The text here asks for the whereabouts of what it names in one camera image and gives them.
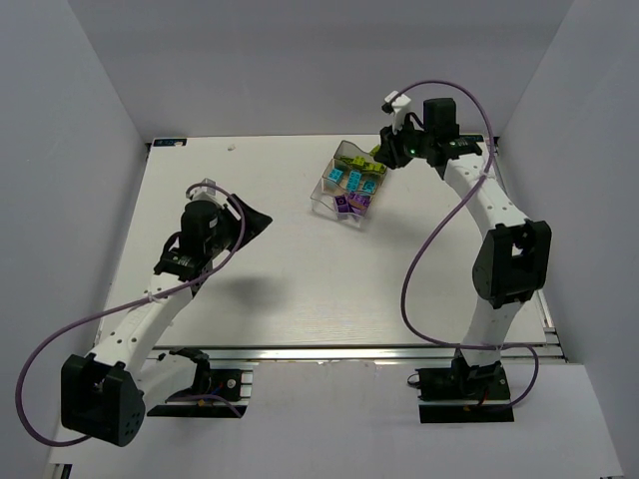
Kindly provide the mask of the small teal lego brick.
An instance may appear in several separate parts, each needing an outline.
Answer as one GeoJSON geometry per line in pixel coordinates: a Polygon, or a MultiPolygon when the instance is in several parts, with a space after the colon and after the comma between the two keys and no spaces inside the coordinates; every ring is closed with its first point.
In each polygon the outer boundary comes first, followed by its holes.
{"type": "Polygon", "coordinates": [[[366,181],[362,184],[361,186],[361,191],[366,194],[366,195],[373,195],[376,189],[376,185],[375,182],[373,181],[366,181]]]}

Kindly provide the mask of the purple 2x4 lego plate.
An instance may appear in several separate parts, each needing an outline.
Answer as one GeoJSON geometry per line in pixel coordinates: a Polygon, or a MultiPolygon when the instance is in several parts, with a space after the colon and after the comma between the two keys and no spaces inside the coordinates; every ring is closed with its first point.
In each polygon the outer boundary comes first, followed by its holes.
{"type": "Polygon", "coordinates": [[[354,209],[366,210],[370,205],[370,196],[351,192],[348,195],[348,202],[354,209]]]}

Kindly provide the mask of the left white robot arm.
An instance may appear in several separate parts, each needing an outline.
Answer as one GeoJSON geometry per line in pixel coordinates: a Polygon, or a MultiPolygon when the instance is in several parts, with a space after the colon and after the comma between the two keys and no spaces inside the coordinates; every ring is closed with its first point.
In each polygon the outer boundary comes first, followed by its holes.
{"type": "Polygon", "coordinates": [[[220,204],[208,193],[189,198],[180,228],[165,242],[145,298],[86,355],[73,354],[61,369],[61,423],[90,438],[124,447],[146,414],[173,397],[199,397],[212,386],[209,356],[181,346],[147,358],[177,315],[217,269],[260,235],[272,217],[237,195],[220,204]]]}

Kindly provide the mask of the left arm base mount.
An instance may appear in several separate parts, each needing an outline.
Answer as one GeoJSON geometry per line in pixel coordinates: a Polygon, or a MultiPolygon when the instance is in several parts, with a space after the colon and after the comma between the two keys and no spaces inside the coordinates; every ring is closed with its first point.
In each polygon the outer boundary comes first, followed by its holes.
{"type": "Polygon", "coordinates": [[[197,348],[177,347],[149,357],[134,379],[149,417],[241,418],[253,370],[213,361],[197,348]]]}

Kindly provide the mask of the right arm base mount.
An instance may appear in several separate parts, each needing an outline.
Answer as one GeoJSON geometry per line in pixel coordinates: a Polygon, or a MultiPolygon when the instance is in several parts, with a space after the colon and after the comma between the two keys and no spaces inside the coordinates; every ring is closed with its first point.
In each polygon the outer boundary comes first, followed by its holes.
{"type": "Polygon", "coordinates": [[[421,424],[512,423],[510,388],[500,367],[491,379],[471,381],[462,387],[450,368],[420,368],[410,374],[407,386],[418,394],[421,424]]]}

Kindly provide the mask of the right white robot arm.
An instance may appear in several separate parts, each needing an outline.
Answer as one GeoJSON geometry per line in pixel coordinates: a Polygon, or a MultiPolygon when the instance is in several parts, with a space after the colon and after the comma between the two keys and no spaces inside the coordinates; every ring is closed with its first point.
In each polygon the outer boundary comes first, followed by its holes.
{"type": "Polygon", "coordinates": [[[451,98],[427,100],[423,123],[411,120],[410,99],[396,92],[382,109],[392,117],[380,132],[374,158],[395,170],[423,159],[460,197],[483,238],[471,270],[477,302],[455,361],[475,379],[493,373],[511,323],[546,280],[551,228],[523,213],[500,186],[488,163],[488,148],[463,136],[451,98]]]}

